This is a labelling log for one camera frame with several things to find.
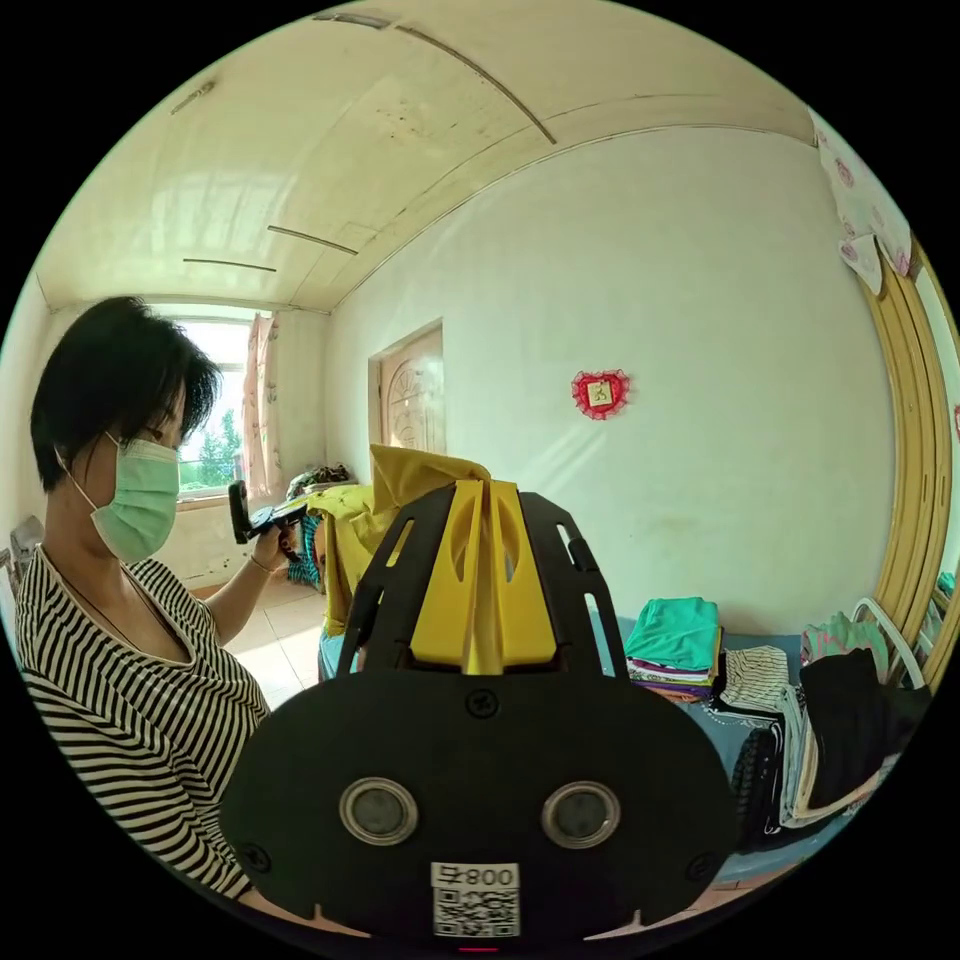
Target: door frame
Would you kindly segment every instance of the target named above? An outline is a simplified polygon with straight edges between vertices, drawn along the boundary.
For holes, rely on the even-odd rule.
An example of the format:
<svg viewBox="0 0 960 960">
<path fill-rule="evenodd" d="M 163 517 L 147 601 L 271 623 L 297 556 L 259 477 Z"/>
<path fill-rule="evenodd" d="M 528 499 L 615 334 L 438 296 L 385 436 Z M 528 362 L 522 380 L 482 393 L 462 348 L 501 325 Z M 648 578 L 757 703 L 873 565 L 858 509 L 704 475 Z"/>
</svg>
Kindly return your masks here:
<svg viewBox="0 0 960 960">
<path fill-rule="evenodd" d="M 383 436 L 383 415 L 380 402 L 380 392 L 382 384 L 380 383 L 380 364 L 384 360 L 405 350 L 411 343 L 415 343 L 421 337 L 427 334 L 440 331 L 441 339 L 443 337 L 443 317 L 437 317 L 422 327 L 417 327 L 412 333 L 391 343 L 389 347 L 375 353 L 367 360 L 367 434 L 370 443 L 382 443 Z M 446 372 L 446 357 L 444 356 L 444 372 Z M 370 475 L 373 476 L 373 461 L 371 458 Z"/>
</svg>

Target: ceiling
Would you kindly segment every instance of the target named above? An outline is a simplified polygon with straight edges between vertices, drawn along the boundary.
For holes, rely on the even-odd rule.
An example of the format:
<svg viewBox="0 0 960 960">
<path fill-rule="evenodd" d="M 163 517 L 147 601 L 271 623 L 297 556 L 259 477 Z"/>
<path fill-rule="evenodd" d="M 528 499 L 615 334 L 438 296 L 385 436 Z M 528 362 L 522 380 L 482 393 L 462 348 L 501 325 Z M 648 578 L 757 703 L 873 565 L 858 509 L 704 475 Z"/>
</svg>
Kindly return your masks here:
<svg viewBox="0 0 960 960">
<path fill-rule="evenodd" d="M 577 144 L 673 125 L 812 140 L 802 102 L 746 61 L 604 0 L 320 16 L 337 14 L 376 19 L 261 37 L 111 151 L 38 261 L 51 307 L 135 293 L 330 312 L 478 190 Z"/>
</svg>

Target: window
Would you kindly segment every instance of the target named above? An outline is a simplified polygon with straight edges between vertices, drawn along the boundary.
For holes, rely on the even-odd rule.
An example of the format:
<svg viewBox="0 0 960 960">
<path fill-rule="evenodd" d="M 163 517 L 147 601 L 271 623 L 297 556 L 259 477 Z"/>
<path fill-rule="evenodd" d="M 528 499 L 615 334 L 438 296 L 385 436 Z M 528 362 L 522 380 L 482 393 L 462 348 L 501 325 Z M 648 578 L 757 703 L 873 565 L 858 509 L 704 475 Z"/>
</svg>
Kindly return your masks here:
<svg viewBox="0 0 960 960">
<path fill-rule="evenodd" d="M 223 375 L 209 421 L 178 451 L 180 502 L 223 496 L 229 484 L 243 479 L 243 381 L 254 311 L 207 305 L 155 308 L 179 324 Z"/>
</svg>

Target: ear loop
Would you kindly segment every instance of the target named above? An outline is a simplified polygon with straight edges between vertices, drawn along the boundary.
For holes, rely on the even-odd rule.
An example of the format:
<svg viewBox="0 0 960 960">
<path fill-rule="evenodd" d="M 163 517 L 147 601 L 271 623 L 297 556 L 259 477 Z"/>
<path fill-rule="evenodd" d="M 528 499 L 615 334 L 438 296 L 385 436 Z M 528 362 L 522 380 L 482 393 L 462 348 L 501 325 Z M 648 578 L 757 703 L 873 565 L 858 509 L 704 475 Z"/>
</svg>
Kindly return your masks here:
<svg viewBox="0 0 960 960">
<path fill-rule="evenodd" d="M 106 434 L 106 436 L 110 437 L 110 439 L 113 440 L 114 444 L 116 444 L 117 450 L 119 450 L 120 444 L 116 440 L 114 440 L 112 434 L 108 433 Z M 54 453 L 54 456 L 57 458 L 57 463 L 60 464 L 60 467 L 63 470 L 63 472 L 70 478 L 70 482 L 77 488 L 77 491 L 80 494 L 80 496 L 83 497 L 83 499 L 90 504 L 91 509 L 97 510 L 98 509 L 97 505 L 87 496 L 87 493 L 83 489 L 83 487 L 81 487 L 80 484 L 77 483 L 76 477 L 74 477 L 74 475 L 67 469 L 67 465 L 63 462 L 63 457 L 60 456 L 60 451 L 56 447 L 54 447 L 53 453 Z"/>
</svg>

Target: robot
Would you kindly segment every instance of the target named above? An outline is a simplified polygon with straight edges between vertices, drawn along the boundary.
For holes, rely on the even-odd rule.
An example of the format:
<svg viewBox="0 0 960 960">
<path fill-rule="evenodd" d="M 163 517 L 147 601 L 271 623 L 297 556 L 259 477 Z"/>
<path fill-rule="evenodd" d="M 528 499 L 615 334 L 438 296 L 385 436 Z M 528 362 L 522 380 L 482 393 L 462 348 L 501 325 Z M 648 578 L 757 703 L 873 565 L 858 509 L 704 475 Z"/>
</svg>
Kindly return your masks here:
<svg viewBox="0 0 960 960">
<path fill-rule="evenodd" d="M 481 480 L 399 511 L 355 591 L 336 676 L 264 721 L 220 823 L 291 913 L 319 904 L 376 937 L 471 951 L 582 939 L 638 910 L 666 919 L 737 834 L 707 736 L 631 684 L 571 516 Z"/>
</svg>

